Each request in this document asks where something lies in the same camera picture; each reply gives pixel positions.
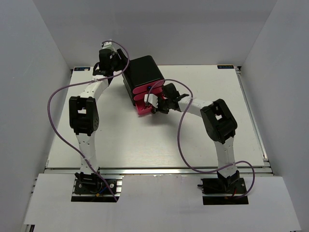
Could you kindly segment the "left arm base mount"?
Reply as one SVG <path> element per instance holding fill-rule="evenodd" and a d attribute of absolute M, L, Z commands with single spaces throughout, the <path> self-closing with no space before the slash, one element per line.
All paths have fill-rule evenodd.
<path fill-rule="evenodd" d="M 115 203 L 120 196 L 122 180 L 106 178 L 104 182 L 96 174 L 75 173 L 72 202 Z"/>

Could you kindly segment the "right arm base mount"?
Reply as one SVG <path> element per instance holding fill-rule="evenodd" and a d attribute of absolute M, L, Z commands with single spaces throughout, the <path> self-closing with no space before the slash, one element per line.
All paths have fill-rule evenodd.
<path fill-rule="evenodd" d="M 197 187 L 202 191 L 204 205 L 248 205 L 246 185 L 243 178 L 225 189 L 224 184 L 218 178 L 203 178 Z"/>

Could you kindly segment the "blue label sticker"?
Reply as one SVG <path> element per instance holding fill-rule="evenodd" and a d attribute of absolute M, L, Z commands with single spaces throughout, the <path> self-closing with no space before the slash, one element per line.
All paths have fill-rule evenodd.
<path fill-rule="evenodd" d="M 233 65 L 217 65 L 218 69 L 234 69 Z"/>
<path fill-rule="evenodd" d="M 90 67 L 75 67 L 73 70 L 75 72 L 90 71 Z"/>

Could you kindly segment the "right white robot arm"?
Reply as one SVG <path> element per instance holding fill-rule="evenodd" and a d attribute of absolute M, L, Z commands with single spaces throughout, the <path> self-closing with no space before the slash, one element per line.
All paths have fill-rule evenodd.
<path fill-rule="evenodd" d="M 234 155 L 234 137 L 238 127 L 225 101 L 203 101 L 193 97 L 193 94 L 180 94 L 173 83 L 162 86 L 162 96 L 152 93 L 154 87 L 147 87 L 148 93 L 144 96 L 146 105 L 152 106 L 152 113 L 168 114 L 170 110 L 182 113 L 177 132 L 177 144 L 180 146 L 180 129 L 185 113 L 202 118 L 207 135 L 214 142 L 218 168 L 215 170 L 218 177 L 218 188 L 225 193 L 235 188 L 239 180 L 239 171 L 236 167 Z"/>

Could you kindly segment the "blue label sticker right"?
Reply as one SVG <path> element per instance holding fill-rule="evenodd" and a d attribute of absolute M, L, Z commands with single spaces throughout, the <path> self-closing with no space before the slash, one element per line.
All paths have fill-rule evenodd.
<path fill-rule="evenodd" d="M 233 65 L 217 65 L 218 69 L 234 69 Z"/>

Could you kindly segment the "black pink drawer organizer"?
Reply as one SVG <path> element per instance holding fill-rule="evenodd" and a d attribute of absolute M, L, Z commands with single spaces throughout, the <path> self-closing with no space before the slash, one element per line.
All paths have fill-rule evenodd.
<path fill-rule="evenodd" d="M 123 73 L 123 82 L 138 115 L 151 112 L 150 106 L 145 105 L 144 96 L 151 90 L 158 97 L 163 95 L 164 77 L 152 56 L 147 55 L 133 59 Z"/>

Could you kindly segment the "blue label sticker left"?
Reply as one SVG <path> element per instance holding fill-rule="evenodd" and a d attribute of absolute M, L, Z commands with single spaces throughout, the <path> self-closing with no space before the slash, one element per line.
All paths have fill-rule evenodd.
<path fill-rule="evenodd" d="M 90 67 L 75 67 L 73 70 L 75 72 L 90 71 Z"/>

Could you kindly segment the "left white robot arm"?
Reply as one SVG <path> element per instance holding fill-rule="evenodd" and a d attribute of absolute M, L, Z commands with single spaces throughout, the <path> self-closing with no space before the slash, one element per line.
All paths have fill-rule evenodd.
<path fill-rule="evenodd" d="M 128 66 L 128 57 L 122 49 L 104 47 L 99 50 L 99 62 L 93 68 L 93 79 L 78 96 L 69 99 L 69 122 L 76 135 L 81 156 L 79 180 L 87 179 L 85 187 L 92 193 L 101 190 L 102 181 L 96 158 L 95 134 L 99 126 L 97 101 L 110 85 L 115 72 Z"/>

